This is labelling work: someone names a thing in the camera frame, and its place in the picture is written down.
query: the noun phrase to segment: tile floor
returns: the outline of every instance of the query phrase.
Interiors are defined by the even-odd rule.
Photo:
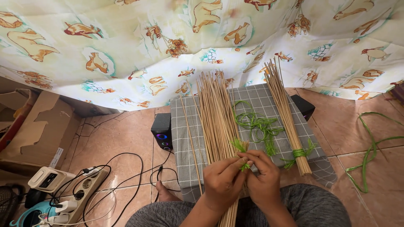
[[[404,139],[379,144],[381,150],[367,168],[369,193],[359,192],[344,173],[344,169],[362,162],[364,151],[370,146],[370,137],[358,120],[358,113],[375,111],[404,122],[404,107],[396,101],[388,100],[388,94],[366,101],[352,101],[300,88],[288,88],[287,91],[290,95],[300,95],[316,106],[308,123],[338,175],[338,181],[329,191],[345,205],[353,226],[404,226],[404,178],[401,174],[404,172],[404,165],[401,165],[404,162]],[[169,107],[158,107],[83,120],[84,124],[77,131],[80,137],[76,136],[73,140],[62,170],[77,174],[82,168],[105,164],[122,152],[138,154],[143,160],[143,167],[139,157],[132,154],[121,155],[109,163],[113,170],[101,188],[113,188],[142,169],[145,171],[155,166],[157,170],[167,157],[164,167],[175,169],[174,156],[168,156],[167,151],[160,149],[150,133],[155,115],[169,111]],[[364,120],[376,140],[404,135],[404,127],[390,120],[379,116],[364,116]],[[282,186],[294,183],[319,185],[310,176],[300,177],[296,166],[289,171],[282,170],[281,173]],[[101,219],[88,225],[111,226],[136,191],[136,197],[125,209],[116,227],[123,227],[134,212],[154,202],[156,189],[150,183],[150,174],[151,171],[146,172],[141,179],[137,176],[119,185],[116,190],[118,202],[113,214],[108,215],[109,219]],[[362,183],[360,169],[351,174]],[[163,170],[160,179],[168,188],[179,189],[173,171]],[[151,181],[156,182],[156,173]],[[64,199],[70,194],[71,191],[66,192]],[[112,203],[112,198],[103,200],[87,219],[102,216]]]

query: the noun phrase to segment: curtain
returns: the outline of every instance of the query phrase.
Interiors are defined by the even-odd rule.
[[[137,110],[265,83],[366,100],[404,79],[399,0],[3,0],[0,76],[96,105]]]

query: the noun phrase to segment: bamboo stick bundle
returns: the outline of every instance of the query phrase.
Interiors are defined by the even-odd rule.
[[[304,151],[302,144],[300,143],[299,137],[296,132],[295,124],[293,122],[288,98],[282,81],[280,61],[278,60],[279,70],[276,66],[275,58],[274,58],[274,64],[272,64],[271,59],[269,60],[268,64],[269,66],[266,63],[264,64],[266,67],[264,75],[269,90],[271,91],[271,94],[274,98],[280,118],[285,126],[285,131],[286,134],[288,135],[288,139],[293,150],[293,156],[296,159],[300,175],[303,176],[311,174],[311,170],[306,159],[306,152]]]
[[[230,142],[240,136],[224,78],[202,73],[197,88],[208,163],[234,157],[238,150]],[[240,144],[248,149],[248,142]],[[235,226],[237,205],[238,200],[226,210],[219,220],[219,227]]]

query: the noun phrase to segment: speaker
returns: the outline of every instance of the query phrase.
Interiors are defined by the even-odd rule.
[[[308,121],[316,107],[298,95],[292,95],[290,98],[293,100],[297,108],[303,114],[304,119]]]
[[[173,149],[173,139],[171,137],[171,114],[158,113],[151,126],[151,132],[157,144],[166,151]]]

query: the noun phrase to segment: cardboard box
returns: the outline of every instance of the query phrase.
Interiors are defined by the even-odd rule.
[[[37,98],[29,89],[0,94],[0,152],[14,138]]]
[[[42,91],[20,130],[0,152],[0,169],[33,176],[42,166],[59,169],[80,124],[59,95]]]

